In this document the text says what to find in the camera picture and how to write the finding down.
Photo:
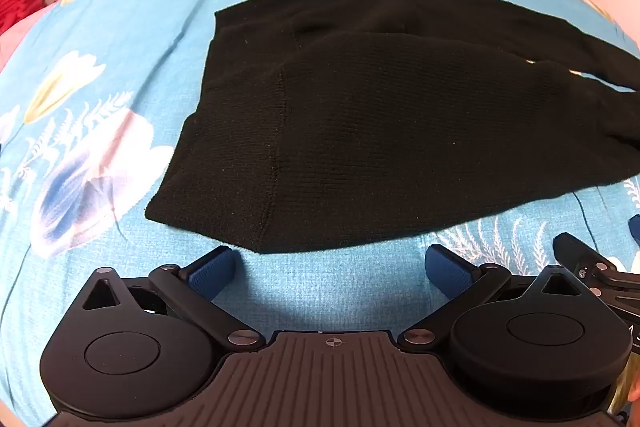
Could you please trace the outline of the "red folded clothes stack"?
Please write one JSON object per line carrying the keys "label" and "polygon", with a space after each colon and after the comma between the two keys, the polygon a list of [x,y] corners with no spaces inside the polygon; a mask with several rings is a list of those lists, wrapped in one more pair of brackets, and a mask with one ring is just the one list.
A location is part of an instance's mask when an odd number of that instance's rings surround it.
{"label": "red folded clothes stack", "polygon": [[0,34],[45,6],[44,0],[0,0]]}

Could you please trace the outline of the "black knit pants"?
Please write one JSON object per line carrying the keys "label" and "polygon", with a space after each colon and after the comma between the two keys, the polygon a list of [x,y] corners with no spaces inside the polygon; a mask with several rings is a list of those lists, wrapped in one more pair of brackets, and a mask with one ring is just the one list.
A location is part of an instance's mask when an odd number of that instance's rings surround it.
{"label": "black knit pants", "polygon": [[256,253],[460,225],[639,170],[639,62],[501,0],[216,15],[150,220]]}

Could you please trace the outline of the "blue floral bed sheet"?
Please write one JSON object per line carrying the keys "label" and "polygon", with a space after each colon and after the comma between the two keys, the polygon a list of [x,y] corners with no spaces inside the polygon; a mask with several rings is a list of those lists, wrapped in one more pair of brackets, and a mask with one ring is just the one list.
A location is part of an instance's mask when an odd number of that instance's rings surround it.
{"label": "blue floral bed sheet", "polygon": [[[198,104],[217,11],[244,0],[65,0],[1,73],[1,400],[24,424],[54,410],[41,353],[99,267],[144,277],[186,265],[213,239],[146,220],[183,121]],[[564,18],[623,49],[620,28],[579,0],[506,0]],[[312,254],[236,255],[217,303],[278,329],[400,332],[444,302],[428,245],[533,275],[570,232],[622,271],[639,268],[628,222],[639,182],[590,188],[414,239]]]}

